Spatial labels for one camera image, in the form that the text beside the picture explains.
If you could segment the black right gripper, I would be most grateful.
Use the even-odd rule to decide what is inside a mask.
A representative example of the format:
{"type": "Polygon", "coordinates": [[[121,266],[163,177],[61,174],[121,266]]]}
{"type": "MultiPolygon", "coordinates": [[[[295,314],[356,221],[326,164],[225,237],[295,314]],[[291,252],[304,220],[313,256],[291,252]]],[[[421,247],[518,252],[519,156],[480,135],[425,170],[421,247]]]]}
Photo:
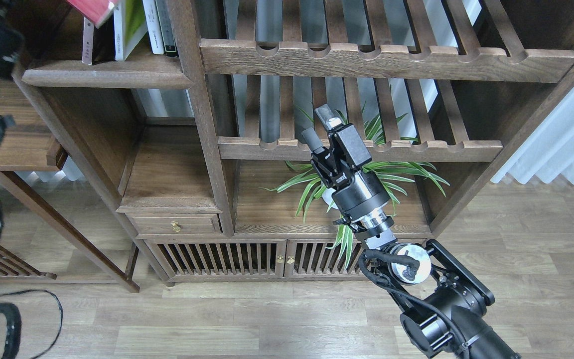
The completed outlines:
{"type": "Polygon", "coordinates": [[[314,128],[303,130],[301,137],[311,151],[310,163],[324,186],[336,190],[332,198],[342,214],[340,222],[391,225],[392,219],[382,211],[390,197],[377,176],[362,169],[372,158],[357,129],[344,125],[328,104],[314,111],[328,131],[330,146],[323,146],[314,128]]]}

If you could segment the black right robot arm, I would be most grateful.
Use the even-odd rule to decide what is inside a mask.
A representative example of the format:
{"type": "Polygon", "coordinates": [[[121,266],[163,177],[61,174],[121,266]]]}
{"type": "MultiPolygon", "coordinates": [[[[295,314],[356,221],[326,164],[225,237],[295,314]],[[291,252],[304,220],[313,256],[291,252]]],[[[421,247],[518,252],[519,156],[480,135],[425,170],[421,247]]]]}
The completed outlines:
{"type": "Polygon", "coordinates": [[[360,270],[401,309],[401,325],[412,344],[429,358],[449,352],[459,359],[518,359],[483,320],[495,301],[492,292],[435,239],[424,246],[397,241],[394,221],[383,211],[390,196],[375,173],[364,170],[372,158],[357,129],[328,105],[316,114],[329,146],[313,129],[303,131],[311,164],[324,186],[334,190],[341,214],[337,224],[348,226],[362,245],[360,270]]]}

